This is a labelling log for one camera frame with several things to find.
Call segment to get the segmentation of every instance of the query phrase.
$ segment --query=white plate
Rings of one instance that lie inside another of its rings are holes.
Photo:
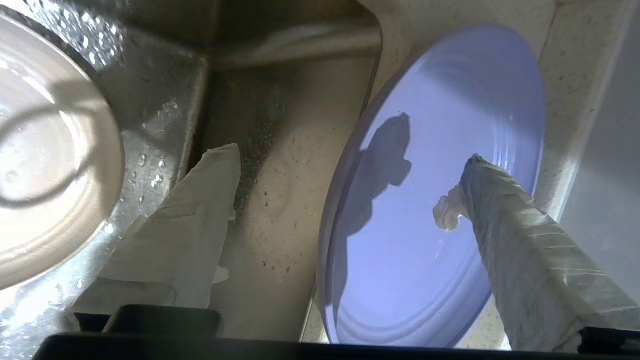
[[[118,126],[89,77],[0,17],[0,289],[90,241],[117,202],[123,171]]]

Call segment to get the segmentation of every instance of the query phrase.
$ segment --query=stainless steel sink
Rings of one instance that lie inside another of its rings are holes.
[[[29,358],[127,228],[207,149],[238,143],[237,217],[212,288],[229,338],[300,338],[321,212],[381,51],[352,0],[0,0],[94,80],[120,126],[125,179],[106,226],[58,268],[0,292],[1,355]]]

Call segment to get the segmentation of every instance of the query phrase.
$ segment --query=speckled countertop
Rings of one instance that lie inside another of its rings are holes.
[[[373,94],[413,55],[458,28],[503,24],[529,42],[539,59],[548,102],[536,201],[558,219],[637,1],[359,1],[377,16],[383,33]],[[327,341],[321,322],[312,308],[304,341]],[[493,297],[457,347],[511,348]]]

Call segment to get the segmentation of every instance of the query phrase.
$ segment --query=lavender plate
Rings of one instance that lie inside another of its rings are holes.
[[[452,347],[491,294],[472,224],[432,209],[474,153],[533,193],[545,100],[536,57],[501,26],[454,33],[376,96],[330,187],[317,287],[332,343]]]

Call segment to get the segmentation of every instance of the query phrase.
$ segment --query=plate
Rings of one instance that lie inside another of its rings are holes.
[[[123,173],[118,126],[90,78],[40,35],[0,17],[0,289],[90,241]]]
[[[317,286],[332,343],[453,347],[491,289],[472,224],[433,207],[474,153],[529,193],[545,100],[526,41],[501,26],[448,36],[385,85],[340,159],[323,213]]]

